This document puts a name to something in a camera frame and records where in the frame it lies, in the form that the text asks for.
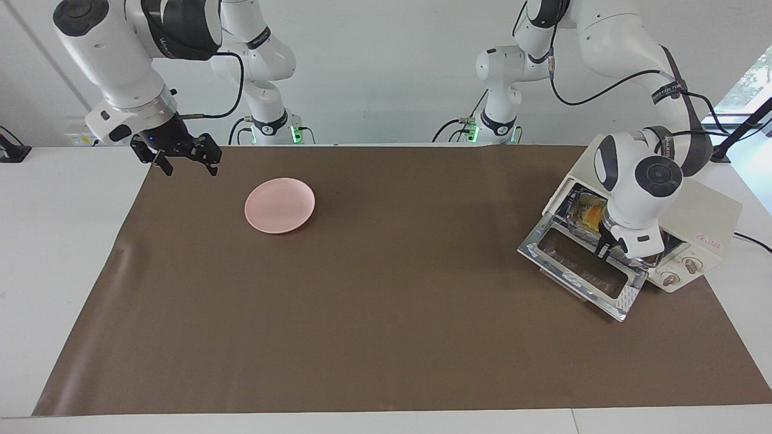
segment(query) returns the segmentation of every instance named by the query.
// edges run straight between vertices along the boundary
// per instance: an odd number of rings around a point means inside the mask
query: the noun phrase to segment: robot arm
[[[252,112],[252,133],[260,144],[292,144],[302,140],[300,119],[284,107],[276,80],[293,76],[292,50],[276,38],[262,16],[258,0],[223,0],[222,27],[241,42],[226,44],[222,51],[242,57],[246,72],[244,98]],[[212,69],[233,85],[240,71],[222,58],[212,59]]]
[[[169,157],[204,164],[212,176],[222,151],[208,134],[192,137],[151,57],[204,60],[220,46],[218,0],[63,0],[54,24],[69,54],[104,100],[86,116],[94,134],[131,147],[171,175]]]
[[[621,245],[630,258],[660,253],[659,216],[676,200],[683,177],[699,172],[712,154],[672,55],[645,31],[633,0],[529,0],[524,12],[514,32],[518,45],[496,47],[478,59],[478,74],[489,84],[488,103],[476,118],[479,140],[504,143],[511,137],[512,129],[505,127],[514,125],[520,105],[515,83],[553,79],[551,40],[565,19],[576,23],[582,57],[596,73],[625,79],[659,71],[633,80],[652,95],[662,126],[607,136],[596,171],[611,193],[601,228],[604,244]],[[507,72],[489,73],[499,69]],[[682,131],[695,133],[672,135]],[[611,173],[613,182],[606,178]],[[660,183],[664,186],[652,187]]]

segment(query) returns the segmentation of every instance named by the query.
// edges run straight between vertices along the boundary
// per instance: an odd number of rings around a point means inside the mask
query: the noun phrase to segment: power cord
[[[180,116],[182,119],[222,119],[224,117],[228,117],[233,114],[233,112],[236,111],[237,108],[239,108],[239,104],[241,103],[242,93],[244,93],[244,60],[236,53],[216,53],[215,56],[220,57],[235,57],[239,61],[239,67],[241,68],[241,81],[239,83],[239,95],[236,97],[236,103],[233,105],[231,110],[228,110],[227,113],[223,114],[185,114]]]
[[[313,133],[313,130],[308,127],[300,127],[298,128],[299,131],[309,131],[311,133],[311,139],[313,139],[313,144],[317,144],[317,136]]]
[[[475,116],[475,112],[477,111],[477,109],[480,108],[480,104],[482,104],[483,100],[485,100],[485,97],[488,96],[488,92],[489,91],[490,91],[489,89],[485,89],[485,92],[482,93],[482,96],[480,97],[480,100],[477,101],[477,105],[475,106],[475,108],[472,109],[472,113],[469,114],[469,117],[474,117]]]
[[[749,236],[743,235],[743,234],[741,234],[739,232],[735,232],[734,235],[737,238],[741,238],[741,239],[744,239],[746,241],[750,241],[753,244],[757,244],[757,245],[765,248],[765,250],[768,251],[769,253],[772,253],[772,247],[769,247],[768,245],[764,244],[763,242],[759,241],[758,239],[750,238]]]
[[[233,137],[234,137],[234,136],[235,136],[235,134],[236,134],[236,128],[238,128],[238,127],[239,127],[239,125],[240,125],[242,122],[250,122],[250,120],[251,120],[251,119],[252,119],[251,117],[242,117],[242,118],[240,118],[239,120],[237,120],[237,121],[235,122],[235,124],[233,124],[233,128],[231,128],[231,134],[228,136],[228,145],[231,145],[231,144],[233,144]]]
[[[461,130],[458,130],[455,133],[450,134],[450,140],[448,140],[448,142],[452,142],[453,138],[455,137],[455,135],[458,134],[459,138],[455,139],[455,142],[459,143],[461,141],[461,137],[463,137],[464,134],[469,134],[469,133],[471,133],[470,130],[466,130],[466,129],[462,128]]]
[[[762,126],[761,126],[761,127],[758,129],[758,130],[756,130],[756,132],[755,132],[755,133],[752,133],[752,134],[748,134],[747,136],[745,136],[745,137],[743,137],[743,138],[739,139],[738,141],[743,141],[743,140],[747,140],[747,139],[750,139],[751,137],[753,137],[753,136],[755,136],[756,134],[759,134],[761,131],[763,131],[763,130],[764,130],[764,128],[766,128],[766,127],[769,127],[769,126],[770,126],[770,124],[772,124],[772,119],[769,119],[769,120],[768,120],[768,121],[767,121],[767,122],[766,122],[764,125],[762,125]]]
[[[558,25],[555,25],[555,29],[552,31],[552,39],[550,40],[550,50],[547,52],[547,58],[549,59],[549,69],[550,69],[550,85],[552,86],[552,92],[555,94],[555,97],[563,104],[571,107],[577,107],[584,105],[586,103],[589,103],[591,101],[594,101],[602,96],[604,96],[606,93],[611,92],[612,90],[616,89],[617,87],[621,86],[622,84],[627,83],[630,80],[636,79],[640,76],[644,76],[647,74],[665,74],[660,70],[645,70],[641,71],[639,73],[632,74],[630,76],[627,76],[623,78],[622,80],[619,80],[617,83],[611,85],[610,87],[606,88],[605,90],[595,94],[592,97],[587,98],[586,100],[579,101],[578,103],[572,103],[570,101],[565,100],[560,93],[557,91],[557,87],[555,86],[555,36],[557,36],[557,27]]]
[[[446,129],[448,129],[448,127],[450,127],[451,125],[453,125],[453,124],[463,124],[463,123],[464,123],[463,119],[449,120],[448,122],[445,123],[445,125],[442,125],[442,127],[439,129],[439,131],[437,131],[437,134],[435,134],[434,138],[432,139],[432,143],[437,143],[437,139],[439,138],[439,135],[442,134],[442,132],[445,131]]]
[[[23,141],[20,141],[18,137],[16,137],[16,134],[13,134],[8,128],[3,127],[0,125],[0,130],[5,131],[8,133],[11,137],[13,137],[13,140],[15,140],[17,143],[19,143],[19,146],[26,146]]]
[[[242,128],[239,130],[239,133],[236,135],[236,143],[238,146],[241,146],[241,135],[242,133],[251,133],[252,128]]]
[[[609,92],[611,92],[612,90],[616,89],[617,87],[621,86],[622,84],[625,84],[625,83],[627,83],[627,82],[628,82],[628,81],[630,81],[630,80],[636,79],[636,78],[638,78],[638,77],[640,77],[640,76],[644,76],[644,75],[647,75],[647,74],[661,74],[661,73],[662,73],[662,71],[659,71],[659,70],[646,70],[646,71],[641,71],[640,73],[635,73],[635,74],[632,74],[631,76],[628,76],[628,77],[625,77],[625,78],[624,78],[624,79],[622,79],[622,80],[619,80],[619,81],[618,81],[616,84],[614,84],[613,86],[610,86],[610,87],[608,87],[606,90],[603,90],[602,92],[600,92],[600,93],[597,93],[597,94],[595,94],[594,96],[592,96],[592,97],[589,97],[589,98],[587,98],[586,100],[582,100],[582,101],[579,101],[579,102],[577,102],[577,103],[572,103],[572,102],[570,102],[570,101],[566,101],[566,100],[565,100],[565,99],[564,99],[564,98],[563,98],[563,97],[562,97],[562,96],[561,96],[561,95],[560,95],[560,94],[557,92],[557,88],[555,87],[555,78],[554,78],[554,74],[553,74],[553,73],[550,73],[550,85],[552,86],[552,92],[555,94],[555,96],[557,97],[557,99],[558,99],[558,100],[559,100],[561,103],[563,103],[563,104],[566,104],[567,106],[571,106],[571,107],[577,107],[577,106],[580,106],[580,105],[584,105],[584,104],[586,104],[586,103],[589,103],[589,102],[591,102],[591,101],[594,101],[594,100],[596,100],[596,99],[598,99],[598,98],[600,98],[600,97],[604,96],[606,93],[609,93]]]
[[[528,7],[528,2],[523,3],[523,7],[520,9],[520,13],[517,15],[517,20],[515,21],[515,26],[512,27],[512,37],[515,37],[515,32],[517,31],[517,25],[520,24],[520,19],[523,17],[523,13],[526,11],[526,7]]]
[[[705,95],[700,95],[699,93],[688,92],[688,91],[682,92],[682,93],[688,97],[699,98],[705,101],[705,104],[708,106],[708,110],[710,110],[711,116],[713,116],[713,121],[716,122],[716,126],[719,128],[719,130],[721,130],[721,132],[723,133],[726,133],[727,135],[730,134],[730,132],[727,131],[726,128],[724,128],[723,125],[721,124],[721,121],[719,120],[719,116],[718,114],[716,114],[716,108],[713,106],[713,103],[710,102],[708,97],[706,97]]]
[[[754,131],[751,134],[748,134],[745,137],[740,138],[737,140],[738,142],[743,140],[748,140],[751,137],[755,136],[756,134],[759,134],[761,131],[764,130],[764,128],[769,127],[770,124],[772,124],[772,119],[769,119],[764,125],[761,125],[756,131]],[[689,130],[689,131],[679,131],[677,133],[670,134],[673,137],[678,136],[693,136],[693,135],[703,135],[703,136],[718,136],[718,137],[729,137],[730,133],[713,133],[711,131],[697,131],[697,130]]]

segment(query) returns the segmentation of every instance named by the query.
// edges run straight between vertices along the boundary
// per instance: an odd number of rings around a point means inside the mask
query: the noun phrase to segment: brown tabletop mat
[[[228,148],[151,170],[35,415],[739,405],[772,392],[703,279],[619,324],[516,248],[578,147]],[[247,195],[295,177],[308,225]]]

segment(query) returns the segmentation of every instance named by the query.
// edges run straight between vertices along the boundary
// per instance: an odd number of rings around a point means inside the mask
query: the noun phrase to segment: pink plate
[[[279,178],[255,188],[246,199],[244,215],[255,229],[277,235],[305,224],[316,204],[311,187],[296,179]]]

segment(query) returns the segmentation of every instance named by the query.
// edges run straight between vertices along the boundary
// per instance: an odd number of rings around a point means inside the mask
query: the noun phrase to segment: tree
[[[740,77],[740,81],[721,100],[719,111],[735,111],[745,107],[770,83],[772,83],[772,47],[767,49],[756,63]]]

